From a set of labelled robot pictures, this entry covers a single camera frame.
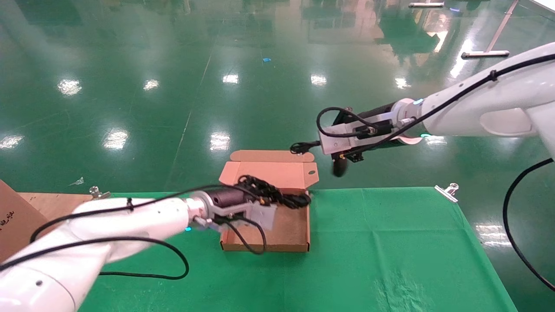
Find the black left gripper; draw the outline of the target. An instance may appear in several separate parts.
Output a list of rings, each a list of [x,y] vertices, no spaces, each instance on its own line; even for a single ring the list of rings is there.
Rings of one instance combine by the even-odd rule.
[[[255,197],[244,190],[236,188],[218,188],[210,190],[210,199],[216,207],[227,208],[251,202]],[[307,194],[283,194],[282,204],[290,209],[307,207],[311,197]]]

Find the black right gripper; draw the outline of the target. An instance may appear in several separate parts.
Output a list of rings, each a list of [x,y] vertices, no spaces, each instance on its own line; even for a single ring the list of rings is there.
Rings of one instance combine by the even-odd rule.
[[[375,125],[370,130],[367,128],[366,124],[359,122],[359,119],[345,116],[345,124],[350,125],[351,123],[355,123],[352,127],[352,132],[359,133],[359,135],[352,137],[354,140],[354,147],[345,151],[345,159],[356,163],[363,160],[363,152],[406,146],[407,138],[401,135],[381,142],[386,137],[391,136],[392,133],[398,131],[396,128],[396,113],[400,106],[400,103],[390,103],[367,112],[359,113],[359,119],[365,119],[367,123]],[[321,146],[321,141],[293,143],[290,146],[290,153],[297,155],[305,154],[317,146]]]

